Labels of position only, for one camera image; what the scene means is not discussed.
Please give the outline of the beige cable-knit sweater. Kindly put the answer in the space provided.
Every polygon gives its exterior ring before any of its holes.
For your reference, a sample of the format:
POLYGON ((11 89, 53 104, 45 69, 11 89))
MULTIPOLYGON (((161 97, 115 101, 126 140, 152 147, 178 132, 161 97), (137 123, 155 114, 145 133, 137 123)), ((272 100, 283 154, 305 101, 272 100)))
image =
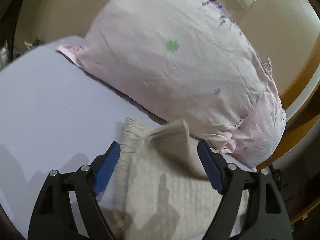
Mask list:
POLYGON ((127 119, 108 223, 117 239, 191 239, 204 234, 221 201, 188 125, 157 128, 127 119))

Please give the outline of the right floral pink pillow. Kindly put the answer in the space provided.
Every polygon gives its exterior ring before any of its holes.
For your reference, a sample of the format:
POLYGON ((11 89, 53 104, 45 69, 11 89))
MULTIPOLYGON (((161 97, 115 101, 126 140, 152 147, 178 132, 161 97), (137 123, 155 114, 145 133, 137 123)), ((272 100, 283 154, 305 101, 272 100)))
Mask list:
POLYGON ((267 160, 281 141, 286 126, 286 113, 272 77, 271 60, 263 63, 268 77, 266 90, 255 109, 237 127, 227 145, 220 151, 253 169, 267 160))

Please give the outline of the floral pink pillow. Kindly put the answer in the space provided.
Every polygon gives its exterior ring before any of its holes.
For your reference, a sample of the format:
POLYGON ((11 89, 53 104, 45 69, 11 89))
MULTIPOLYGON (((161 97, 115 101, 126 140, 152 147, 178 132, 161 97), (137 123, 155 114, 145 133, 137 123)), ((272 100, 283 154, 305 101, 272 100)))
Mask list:
POLYGON ((253 169, 267 160, 281 141, 286 126, 286 113, 272 77, 271 60, 263 63, 268 77, 266 90, 255 109, 237 127, 227 145, 220 151, 253 169))
POLYGON ((208 0, 110 0, 79 46, 59 51, 165 121, 223 148, 268 77, 240 29, 208 0))

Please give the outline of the lavender bed sheet mattress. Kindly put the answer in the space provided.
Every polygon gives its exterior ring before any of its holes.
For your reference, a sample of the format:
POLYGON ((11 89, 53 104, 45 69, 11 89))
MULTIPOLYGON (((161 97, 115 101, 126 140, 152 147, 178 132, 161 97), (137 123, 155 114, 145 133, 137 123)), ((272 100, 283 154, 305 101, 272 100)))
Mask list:
MULTIPOLYGON (((149 128, 184 120, 159 122, 57 51, 80 42, 79 37, 69 37, 39 46, 1 71, 1 205, 27 239, 50 171, 75 172, 105 154, 112 142, 120 145, 127 119, 149 128)), ((115 199, 114 172, 96 197, 107 223, 115 199)), ((69 197, 76 227, 87 236, 75 192, 69 197)))

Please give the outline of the cluttered bedside table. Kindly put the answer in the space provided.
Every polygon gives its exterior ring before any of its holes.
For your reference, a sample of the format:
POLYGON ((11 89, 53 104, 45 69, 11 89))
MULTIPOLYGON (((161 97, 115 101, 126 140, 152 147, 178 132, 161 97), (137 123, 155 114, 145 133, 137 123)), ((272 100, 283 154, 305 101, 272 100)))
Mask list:
MULTIPOLYGON (((25 41, 24 45, 27 51, 32 50, 41 44, 41 40, 36 38, 32 43, 25 41)), ((8 42, 5 41, 4 46, 1 47, 1 66, 0 69, 3 70, 11 61, 20 57, 23 54, 22 51, 14 47, 12 50, 9 50, 8 42)))

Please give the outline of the left floral pink pillow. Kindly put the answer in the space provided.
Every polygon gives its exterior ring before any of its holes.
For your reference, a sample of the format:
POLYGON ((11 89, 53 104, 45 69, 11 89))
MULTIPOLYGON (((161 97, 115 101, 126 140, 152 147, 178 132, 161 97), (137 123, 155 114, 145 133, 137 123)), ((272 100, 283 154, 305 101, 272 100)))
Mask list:
POLYGON ((79 46, 59 51, 165 121, 223 148, 268 77, 240 29, 208 0, 110 0, 79 46))

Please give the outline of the wooden bed frame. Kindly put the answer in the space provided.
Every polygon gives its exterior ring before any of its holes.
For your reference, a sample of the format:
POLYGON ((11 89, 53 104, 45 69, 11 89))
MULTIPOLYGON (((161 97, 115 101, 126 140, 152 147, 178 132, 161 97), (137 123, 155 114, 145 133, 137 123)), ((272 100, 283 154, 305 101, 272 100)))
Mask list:
POLYGON ((272 167, 281 171, 282 194, 290 222, 295 223, 319 204, 318 197, 306 193, 311 170, 304 163, 319 138, 319 42, 293 85, 280 98, 287 111, 286 129, 275 152, 258 169, 272 167))

